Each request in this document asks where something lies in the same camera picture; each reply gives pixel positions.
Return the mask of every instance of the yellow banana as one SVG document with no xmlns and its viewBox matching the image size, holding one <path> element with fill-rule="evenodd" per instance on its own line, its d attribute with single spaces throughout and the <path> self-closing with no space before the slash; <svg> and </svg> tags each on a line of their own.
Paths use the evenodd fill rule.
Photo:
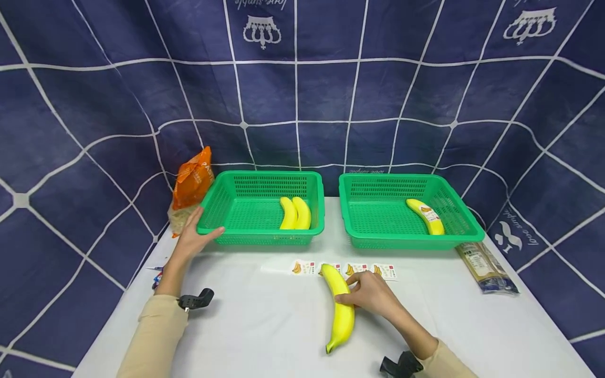
<svg viewBox="0 0 605 378">
<path fill-rule="evenodd" d="M 424 223 L 427 225 L 428 233 L 430 235 L 445 234 L 445 229 L 443 228 L 443 222 L 441 222 L 441 218 L 439 218 L 437 213 L 435 213 L 435 210 L 433 210 L 429 205 L 413 198 L 405 200 L 405 203 L 416 214 L 420 215 Z"/>
<path fill-rule="evenodd" d="M 298 212 L 298 220 L 294 225 L 295 230 L 308 230 L 311 227 L 311 210 L 307 203 L 300 197 L 294 197 L 292 203 Z"/>
<path fill-rule="evenodd" d="M 344 278 L 333 266 L 322 264 L 321 273 L 332 291 L 332 296 L 351 292 Z M 330 342 L 325 346 L 327 354 L 330 354 L 339 345 L 346 343 L 355 325 L 355 309 L 352 305 L 334 302 L 334 306 L 332 336 L 330 337 Z"/>
<path fill-rule="evenodd" d="M 296 274 L 296 275 L 297 275 L 298 273 L 300 273 L 300 272 L 301 272 L 301 270 L 302 270 L 302 268 L 301 268 L 301 264 L 300 264 L 300 263 L 297 261 L 297 262 L 294 264 L 294 269 L 292 269 L 292 273 L 294 273 L 294 274 Z"/>
<path fill-rule="evenodd" d="M 281 222 L 280 230 L 292 230 L 298 219 L 298 213 L 294 204 L 288 197 L 280 198 L 281 208 L 284 209 L 284 219 Z"/>
</svg>

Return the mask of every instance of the basket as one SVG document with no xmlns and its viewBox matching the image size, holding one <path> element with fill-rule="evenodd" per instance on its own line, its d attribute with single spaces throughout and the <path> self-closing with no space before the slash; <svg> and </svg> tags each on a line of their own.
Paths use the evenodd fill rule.
<svg viewBox="0 0 605 378">
<path fill-rule="evenodd" d="M 345 230 L 357 248 L 447 250 L 485 236 L 441 176 L 343 174 L 339 191 Z M 424 221 L 405 204 L 408 198 L 432 207 L 441 217 L 445 235 L 429 235 Z"/>
<path fill-rule="evenodd" d="M 301 197 L 309 205 L 309 230 L 280 230 L 281 197 Z M 324 230 L 324 185 L 317 172 L 225 171 L 201 205 L 197 232 L 224 226 L 219 244 L 304 245 Z"/>
</svg>

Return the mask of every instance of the hand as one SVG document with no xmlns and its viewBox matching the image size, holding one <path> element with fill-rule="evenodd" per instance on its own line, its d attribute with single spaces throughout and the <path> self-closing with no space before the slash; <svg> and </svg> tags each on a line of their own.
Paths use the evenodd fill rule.
<svg viewBox="0 0 605 378">
<path fill-rule="evenodd" d="M 353 274 L 347 280 L 347 285 L 357 284 L 350 294 L 341 294 L 334 297 L 337 303 L 353 304 L 364 308 L 376 315 L 390 320 L 397 312 L 403 310 L 395 294 L 391 291 L 384 279 L 376 273 L 369 271 Z"/>
<path fill-rule="evenodd" d="M 172 253 L 173 257 L 189 261 L 200 253 L 209 242 L 218 238 L 225 232 L 224 227 L 219 227 L 207 235 L 198 234 L 196 227 L 203 212 L 204 208 L 198 207 L 191 213 L 189 218 L 187 218 L 187 223 L 185 223 L 183 232 L 178 238 L 177 246 L 174 247 L 174 252 Z"/>
</svg>

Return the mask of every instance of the white tablecloth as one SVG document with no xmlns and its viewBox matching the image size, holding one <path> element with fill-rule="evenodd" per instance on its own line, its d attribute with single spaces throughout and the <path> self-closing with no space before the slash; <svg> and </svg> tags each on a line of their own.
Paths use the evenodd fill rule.
<svg viewBox="0 0 605 378">
<path fill-rule="evenodd" d="M 162 265 L 176 240 L 166 232 L 145 266 Z M 325 230 L 307 247 L 213 244 L 194 259 L 183 293 L 209 287 L 206 309 L 192 311 L 174 359 L 174 377 L 381 377 L 384 356 L 407 349 L 397 331 L 362 310 L 349 342 L 325 355 L 333 304 L 318 276 L 286 272 L 294 259 L 395 265 L 389 283 L 409 311 L 480 377 L 593 377 L 496 246 L 484 243 L 512 276 L 516 298 L 483 295 L 454 250 L 356 250 L 338 198 L 325 199 Z M 151 295 L 156 272 L 143 269 L 124 294 L 74 377 L 115 376 Z"/>
</svg>

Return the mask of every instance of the sleeve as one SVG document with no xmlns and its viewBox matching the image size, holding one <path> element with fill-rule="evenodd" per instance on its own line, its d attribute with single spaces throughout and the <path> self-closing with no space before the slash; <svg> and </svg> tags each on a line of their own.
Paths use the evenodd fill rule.
<svg viewBox="0 0 605 378">
<path fill-rule="evenodd" d="M 167 378 L 174 351 L 185 327 L 188 314 L 171 295 L 152 296 L 139 317 L 139 326 L 117 378 Z"/>
<path fill-rule="evenodd" d="M 416 373 L 417 378 L 477 378 L 441 340 L 431 357 L 418 361 L 424 370 Z"/>
</svg>

